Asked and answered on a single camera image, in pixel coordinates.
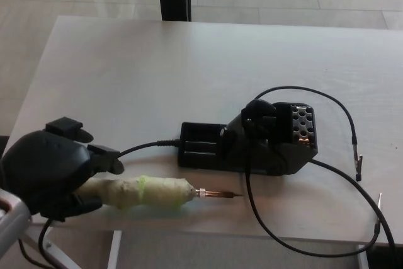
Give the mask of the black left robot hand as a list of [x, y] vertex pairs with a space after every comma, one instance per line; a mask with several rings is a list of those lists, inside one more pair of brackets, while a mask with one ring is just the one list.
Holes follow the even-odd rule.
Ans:
[[97, 173], [120, 175], [124, 167], [119, 151], [92, 145], [82, 126], [62, 117], [18, 139], [1, 158], [1, 188], [31, 214], [61, 222], [101, 208], [98, 197], [80, 196], [77, 189]]

